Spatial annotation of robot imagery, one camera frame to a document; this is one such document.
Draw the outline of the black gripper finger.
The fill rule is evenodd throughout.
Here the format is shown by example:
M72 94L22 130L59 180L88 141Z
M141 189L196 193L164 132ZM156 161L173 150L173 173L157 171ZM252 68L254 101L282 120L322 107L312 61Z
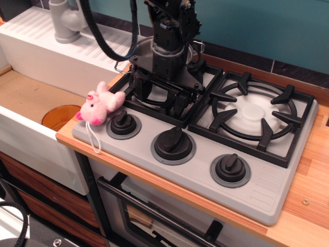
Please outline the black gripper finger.
M149 94L152 91L152 83L143 80L141 78L135 77L134 78L134 85L135 85L135 96L142 102L146 102Z
M182 113L192 103L190 94L181 93L175 98L174 102L174 116L181 116Z

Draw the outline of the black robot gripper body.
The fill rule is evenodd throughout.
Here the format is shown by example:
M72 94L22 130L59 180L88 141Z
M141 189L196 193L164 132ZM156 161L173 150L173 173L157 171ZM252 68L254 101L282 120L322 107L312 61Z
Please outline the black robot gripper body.
M197 45L184 45L175 51L138 45L130 62L130 86L142 102L149 101L154 86L166 91L168 98L188 103L195 102L205 92L202 79L205 62Z

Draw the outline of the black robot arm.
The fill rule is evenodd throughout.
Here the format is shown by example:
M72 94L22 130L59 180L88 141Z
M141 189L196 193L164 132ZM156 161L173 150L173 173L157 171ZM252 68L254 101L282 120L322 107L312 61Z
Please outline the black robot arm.
M138 44L130 58L135 96L180 117L203 94L201 68L205 62L194 42L201 22L195 1L145 1L153 26L148 45Z

